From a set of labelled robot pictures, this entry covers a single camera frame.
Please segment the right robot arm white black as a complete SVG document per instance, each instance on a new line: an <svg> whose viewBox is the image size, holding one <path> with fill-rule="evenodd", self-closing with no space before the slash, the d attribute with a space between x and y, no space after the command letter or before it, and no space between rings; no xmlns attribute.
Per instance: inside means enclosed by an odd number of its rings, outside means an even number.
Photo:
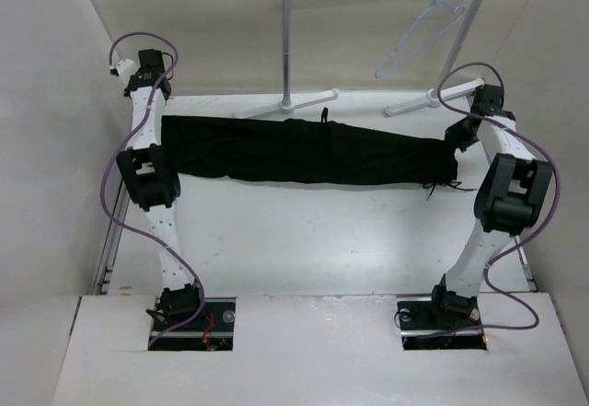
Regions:
<svg viewBox="0 0 589 406"><path fill-rule="evenodd" d="M494 259L539 219L555 168L516 135L501 87L478 87L470 115L448 127L445 140L464 152L481 143L489 169L474 202L475 225L462 253L432 292L427 318L437 328L480 323L478 295Z"/></svg>

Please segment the black trousers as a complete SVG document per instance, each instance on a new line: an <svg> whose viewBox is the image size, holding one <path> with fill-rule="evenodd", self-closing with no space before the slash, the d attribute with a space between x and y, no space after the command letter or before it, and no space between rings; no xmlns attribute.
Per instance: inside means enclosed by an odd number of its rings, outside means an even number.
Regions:
<svg viewBox="0 0 589 406"><path fill-rule="evenodd" d="M352 126L326 112L318 122L165 115L161 142L171 166L193 177L465 189L445 140Z"/></svg>

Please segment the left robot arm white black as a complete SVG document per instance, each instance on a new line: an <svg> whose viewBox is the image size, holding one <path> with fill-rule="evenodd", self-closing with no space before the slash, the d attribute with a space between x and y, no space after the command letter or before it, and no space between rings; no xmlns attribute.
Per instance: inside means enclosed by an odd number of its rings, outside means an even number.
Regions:
<svg viewBox="0 0 589 406"><path fill-rule="evenodd" d="M180 256L177 230L179 174L166 159L161 138L162 115L171 94L165 60L172 57L156 49L138 52L139 61L122 59L114 72L125 84L131 100L132 134L116 156L116 165L132 202L146 216L158 247L162 293L147 311L156 331L183 328L196 331L206 321L202 286Z"/></svg>

